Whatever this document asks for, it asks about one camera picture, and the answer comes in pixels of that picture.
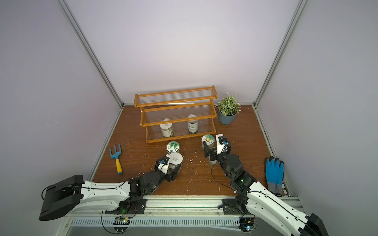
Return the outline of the left controller board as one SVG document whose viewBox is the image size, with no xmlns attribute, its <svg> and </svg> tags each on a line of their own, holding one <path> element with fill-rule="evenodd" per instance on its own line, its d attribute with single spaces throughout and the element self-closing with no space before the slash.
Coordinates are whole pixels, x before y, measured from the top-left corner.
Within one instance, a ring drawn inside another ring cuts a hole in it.
<svg viewBox="0 0 378 236">
<path fill-rule="evenodd" d="M 127 231 L 131 221 L 128 217 L 116 217 L 113 221 L 113 229 L 116 234 L 123 234 Z"/>
</svg>

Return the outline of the right aluminium corner post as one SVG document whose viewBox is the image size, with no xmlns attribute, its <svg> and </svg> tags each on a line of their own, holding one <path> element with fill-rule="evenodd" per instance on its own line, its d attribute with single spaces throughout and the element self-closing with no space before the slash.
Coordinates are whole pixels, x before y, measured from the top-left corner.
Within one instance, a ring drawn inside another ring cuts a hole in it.
<svg viewBox="0 0 378 236">
<path fill-rule="evenodd" d="M 289 26 L 288 26 L 288 29 L 284 34 L 283 40 L 280 44 L 280 47 L 277 51 L 277 54 L 274 57 L 273 63 L 271 65 L 271 67 L 268 71 L 268 74 L 265 78 L 265 81 L 262 85 L 262 88 L 261 88 L 261 90 L 260 90 L 260 92 L 259 92 L 259 94 L 258 94 L 258 96 L 257 96 L 257 98 L 254 102 L 254 108 L 257 108 L 259 106 L 259 104 L 261 103 L 263 96 L 264 96 L 264 94 L 265 94 L 265 92 L 266 92 L 266 90 L 267 90 L 267 88 L 268 88 L 278 66 L 279 66 L 279 63 L 280 63 L 280 61 L 281 61 L 281 59 L 282 59 L 282 57 L 283 57 L 283 55 L 284 55 L 284 53 L 287 49 L 287 46 L 289 45 L 289 42 L 292 38 L 292 35 L 293 35 L 293 33 L 294 33 L 294 31 L 297 27 L 298 22 L 300 21 L 300 18 L 302 16 L 303 11 L 305 10 L 305 7 L 308 4 L 308 2 L 309 2 L 308 0 L 300 0 L 299 1 L 298 5 L 296 7 L 296 10 L 294 12 L 294 15 L 293 15 L 293 17 L 290 21 Z"/>
</svg>

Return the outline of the left aluminium corner post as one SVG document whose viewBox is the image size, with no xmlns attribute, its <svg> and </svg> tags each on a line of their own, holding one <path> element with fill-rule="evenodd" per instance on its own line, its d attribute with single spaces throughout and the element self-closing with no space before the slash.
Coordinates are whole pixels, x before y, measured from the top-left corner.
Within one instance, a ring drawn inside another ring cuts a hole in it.
<svg viewBox="0 0 378 236">
<path fill-rule="evenodd" d="M 89 56 L 90 60 L 94 64 L 96 70 L 100 74 L 102 80 L 104 81 L 105 85 L 107 86 L 108 90 L 110 91 L 111 95 L 113 96 L 114 100 L 118 104 L 118 106 L 122 109 L 125 104 L 121 100 L 120 96 L 116 92 L 114 86 L 112 85 L 107 73 L 105 72 L 101 62 L 99 61 L 98 57 L 96 56 L 93 48 L 91 47 L 88 39 L 86 38 L 83 30 L 81 29 L 79 22 L 77 21 L 76 17 L 74 16 L 74 13 L 72 12 L 71 8 L 69 7 L 69 4 L 65 0 L 58 0 L 58 3 L 60 5 L 61 11 L 63 15 L 68 20 L 69 24 L 71 25 L 76 37 L 78 38 L 79 42 L 83 46 L 84 50 L 86 51 L 87 55 Z"/>
</svg>

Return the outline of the jar with red strawberry lid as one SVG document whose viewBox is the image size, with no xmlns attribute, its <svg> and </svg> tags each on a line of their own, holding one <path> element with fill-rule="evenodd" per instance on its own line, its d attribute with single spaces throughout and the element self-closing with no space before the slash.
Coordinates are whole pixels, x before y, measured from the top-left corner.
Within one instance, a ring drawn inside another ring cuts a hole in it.
<svg viewBox="0 0 378 236">
<path fill-rule="evenodd" d="M 208 157 L 208 160 L 209 160 L 209 163 L 212 165 L 212 166 L 215 166 L 217 164 L 217 159 L 215 157 Z"/>
</svg>

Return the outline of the right controller board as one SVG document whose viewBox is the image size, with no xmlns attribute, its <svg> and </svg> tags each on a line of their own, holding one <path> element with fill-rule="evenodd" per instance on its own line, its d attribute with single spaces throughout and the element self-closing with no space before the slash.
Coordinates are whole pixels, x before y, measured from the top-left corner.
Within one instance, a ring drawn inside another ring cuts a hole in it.
<svg viewBox="0 0 378 236">
<path fill-rule="evenodd" d="M 250 233 L 257 228 L 256 220 L 254 217 L 240 217 L 238 222 L 238 228 L 243 233 Z"/>
</svg>

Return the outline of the jar with sunflower lid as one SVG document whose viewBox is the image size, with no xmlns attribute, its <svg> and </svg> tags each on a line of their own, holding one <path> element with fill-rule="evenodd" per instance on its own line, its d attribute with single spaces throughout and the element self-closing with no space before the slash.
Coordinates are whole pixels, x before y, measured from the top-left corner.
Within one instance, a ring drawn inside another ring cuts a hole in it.
<svg viewBox="0 0 378 236">
<path fill-rule="evenodd" d="M 212 148 L 215 144 L 214 136 L 211 134 L 205 134 L 204 136 L 202 136 L 201 144 L 203 149 L 205 149 L 204 143 L 206 143 L 209 148 Z"/>
</svg>

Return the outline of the wooden three-tier shelf rack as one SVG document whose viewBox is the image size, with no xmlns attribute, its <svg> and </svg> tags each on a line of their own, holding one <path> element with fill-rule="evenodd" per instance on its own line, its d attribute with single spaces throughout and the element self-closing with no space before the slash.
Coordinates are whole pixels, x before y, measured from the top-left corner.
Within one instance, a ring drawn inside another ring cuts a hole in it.
<svg viewBox="0 0 378 236">
<path fill-rule="evenodd" d="M 141 111 L 140 125 L 146 130 L 146 143 L 157 143 L 216 134 L 215 86 L 136 94 L 134 106 Z M 188 121 L 198 120 L 198 132 L 188 131 Z M 174 135 L 163 137 L 160 124 L 173 123 Z"/>
</svg>

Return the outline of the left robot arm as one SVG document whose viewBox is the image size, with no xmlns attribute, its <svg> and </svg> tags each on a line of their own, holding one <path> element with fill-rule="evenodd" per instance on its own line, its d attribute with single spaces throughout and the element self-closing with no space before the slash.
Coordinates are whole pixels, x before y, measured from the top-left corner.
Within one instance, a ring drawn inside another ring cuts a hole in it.
<svg viewBox="0 0 378 236">
<path fill-rule="evenodd" d="M 163 182 L 174 181 L 180 169 L 180 164 L 159 162 L 153 171 L 122 183 L 94 183 L 74 175 L 45 189 L 38 219 L 50 221 L 73 212 L 97 210 L 109 215 L 143 214 L 144 197 Z"/>
</svg>

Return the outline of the blue gardening glove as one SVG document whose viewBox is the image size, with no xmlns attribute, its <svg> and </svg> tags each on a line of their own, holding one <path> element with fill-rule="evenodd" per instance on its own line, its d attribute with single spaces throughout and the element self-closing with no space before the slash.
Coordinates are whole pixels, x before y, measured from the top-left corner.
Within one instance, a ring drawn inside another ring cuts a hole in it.
<svg viewBox="0 0 378 236">
<path fill-rule="evenodd" d="M 265 159 L 265 177 L 268 190 L 277 197 L 283 196 L 284 162 L 278 157 Z"/>
</svg>

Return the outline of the controller board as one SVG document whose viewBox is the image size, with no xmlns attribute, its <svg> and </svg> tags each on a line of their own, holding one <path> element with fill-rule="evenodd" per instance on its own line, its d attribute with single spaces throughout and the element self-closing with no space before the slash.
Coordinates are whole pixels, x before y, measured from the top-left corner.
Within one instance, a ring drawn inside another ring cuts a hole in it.
<svg viewBox="0 0 378 236">
<path fill-rule="evenodd" d="M 238 222 L 238 228 L 243 233 L 250 233 L 257 228 L 256 220 L 254 217 L 240 217 Z"/>
<path fill-rule="evenodd" d="M 113 221 L 113 229 L 116 234 L 123 234 L 127 231 L 131 221 L 128 217 L 116 217 Z"/>
</svg>

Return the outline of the jar with green leaf lid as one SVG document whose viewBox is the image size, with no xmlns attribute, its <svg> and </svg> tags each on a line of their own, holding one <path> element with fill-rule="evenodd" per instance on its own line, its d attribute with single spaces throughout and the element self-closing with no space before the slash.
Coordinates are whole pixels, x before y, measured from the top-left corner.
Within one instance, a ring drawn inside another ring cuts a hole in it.
<svg viewBox="0 0 378 236">
<path fill-rule="evenodd" d="M 171 141 L 166 145 L 166 151 L 167 151 L 168 154 L 179 153 L 180 152 L 180 144 L 176 141 Z"/>
</svg>

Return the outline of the jar with plain white lid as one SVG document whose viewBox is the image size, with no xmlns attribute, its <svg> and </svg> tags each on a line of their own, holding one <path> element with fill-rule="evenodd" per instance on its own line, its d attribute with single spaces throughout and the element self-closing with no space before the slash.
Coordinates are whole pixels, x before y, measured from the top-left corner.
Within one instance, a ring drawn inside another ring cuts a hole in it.
<svg viewBox="0 0 378 236">
<path fill-rule="evenodd" d="M 169 163 L 182 164 L 183 156 L 180 153 L 167 154 L 170 157 Z"/>
</svg>

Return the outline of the blue garden hand rake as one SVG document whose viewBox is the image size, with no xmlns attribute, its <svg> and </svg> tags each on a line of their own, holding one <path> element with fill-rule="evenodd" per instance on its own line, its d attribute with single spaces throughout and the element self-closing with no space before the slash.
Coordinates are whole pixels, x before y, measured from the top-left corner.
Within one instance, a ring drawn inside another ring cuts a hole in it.
<svg viewBox="0 0 378 236">
<path fill-rule="evenodd" d="M 112 148 L 109 148 L 109 154 L 112 159 L 116 162 L 116 168 L 118 175 L 121 175 L 123 173 L 122 166 L 119 160 L 119 156 L 122 154 L 121 145 L 118 144 L 118 149 L 116 146 L 113 146 L 114 151 L 112 151 Z"/>
</svg>

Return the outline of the potted green plant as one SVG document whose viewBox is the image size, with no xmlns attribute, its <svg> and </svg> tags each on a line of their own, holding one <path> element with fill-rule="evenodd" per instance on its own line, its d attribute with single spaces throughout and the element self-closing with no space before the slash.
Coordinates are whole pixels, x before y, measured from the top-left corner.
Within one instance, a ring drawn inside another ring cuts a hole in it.
<svg viewBox="0 0 378 236">
<path fill-rule="evenodd" d="M 221 124 L 231 124 L 236 115 L 241 111 L 241 105 L 237 102 L 236 94 L 227 94 L 216 105 L 219 112 L 219 121 Z"/>
</svg>

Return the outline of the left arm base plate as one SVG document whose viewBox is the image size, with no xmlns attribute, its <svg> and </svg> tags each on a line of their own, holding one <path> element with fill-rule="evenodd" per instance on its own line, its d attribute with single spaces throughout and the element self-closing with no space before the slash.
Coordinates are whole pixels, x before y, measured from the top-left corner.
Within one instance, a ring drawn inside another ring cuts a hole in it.
<svg viewBox="0 0 378 236">
<path fill-rule="evenodd" d="M 144 214 L 146 203 L 147 203 L 146 199 L 139 199 L 135 201 L 125 200 L 121 202 L 115 210 L 112 210 L 112 211 L 106 210 L 105 214 L 113 214 L 113 215 Z"/>
</svg>

